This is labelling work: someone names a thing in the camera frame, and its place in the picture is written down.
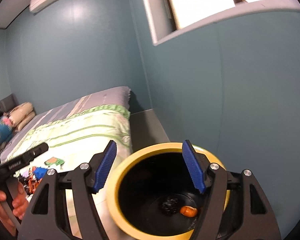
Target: gray floor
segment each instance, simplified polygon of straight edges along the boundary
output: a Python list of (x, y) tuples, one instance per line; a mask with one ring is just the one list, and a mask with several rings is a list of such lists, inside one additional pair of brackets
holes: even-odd
[(170, 141), (153, 109), (132, 114), (130, 128), (133, 152)]

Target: white window trim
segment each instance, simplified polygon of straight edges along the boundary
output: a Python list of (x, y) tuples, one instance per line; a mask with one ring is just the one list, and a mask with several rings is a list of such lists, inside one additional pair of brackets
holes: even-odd
[(227, 19), (231, 19), (243, 15), (261, 13), (261, 12), (271, 12), (271, 11), (299, 11), (300, 12), (300, 4), (298, 0), (261, 0), (261, 1), (255, 1), (250, 3), (242, 2), (240, 4), (237, 4), (235, 7), (208, 16), (187, 27), (184, 27), (183, 29), (176, 30), (158, 40), (149, 0), (143, 0), (143, 4), (146, 9), (146, 15), (149, 23), (152, 43), (154, 46), (157, 46), (168, 40), (171, 40), (179, 35), (182, 35), (183, 33), (187, 33), (195, 29), (199, 29), (201, 27), (204, 27), (212, 23), (217, 23), (220, 21), (224, 21)]

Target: blue gripper pad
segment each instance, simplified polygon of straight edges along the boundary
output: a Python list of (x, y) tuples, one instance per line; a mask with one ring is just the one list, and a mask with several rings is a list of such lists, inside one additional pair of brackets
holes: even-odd
[(92, 187), (94, 192), (97, 193), (104, 187), (116, 155), (117, 144), (113, 141), (96, 171), (95, 182)]
[(204, 172), (200, 168), (200, 165), (195, 158), (194, 154), (196, 152), (193, 152), (194, 149), (192, 145), (190, 146), (187, 141), (184, 141), (182, 143), (182, 156), (183, 159), (186, 162), (188, 171), (190, 173), (192, 182), (194, 184), (194, 187), (200, 191), (200, 193), (203, 193), (206, 189), (206, 186), (204, 184)]

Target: hand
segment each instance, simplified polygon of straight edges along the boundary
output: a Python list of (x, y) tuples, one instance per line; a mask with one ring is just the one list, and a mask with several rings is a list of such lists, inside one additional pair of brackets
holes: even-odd
[[(1, 205), (1, 202), (5, 201), (6, 198), (6, 194), (3, 191), (0, 191), (0, 220), (3, 223), (3, 225), (7, 228), (7, 230), (14, 235), (16, 229)], [(28, 205), (29, 203), (26, 199), (26, 192), (23, 188), (23, 185), (19, 182), (18, 195), (12, 202), (12, 206), (14, 207), (12, 211), (13, 214), (20, 220), (22, 220)]]

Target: beige pillow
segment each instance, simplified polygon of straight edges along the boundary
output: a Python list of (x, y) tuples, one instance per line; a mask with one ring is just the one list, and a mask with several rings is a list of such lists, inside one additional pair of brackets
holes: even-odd
[(26, 116), (26, 118), (23, 119), (23, 120), (16, 126), (15, 131), (16, 131), (16, 132), (20, 132), (21, 129), (24, 128), (24, 127), (26, 126), (26, 124), (28, 124), (28, 123), (32, 120), (32, 118), (34, 118), (34, 117), (35, 117), (35, 113), (34, 113), (34, 112), (31, 112), (30, 114), (28, 114), (28, 115)]
[(13, 108), (9, 113), (9, 119), (12, 122), (12, 126), (16, 127), (28, 114), (32, 112), (32, 110), (33, 106), (29, 102)]

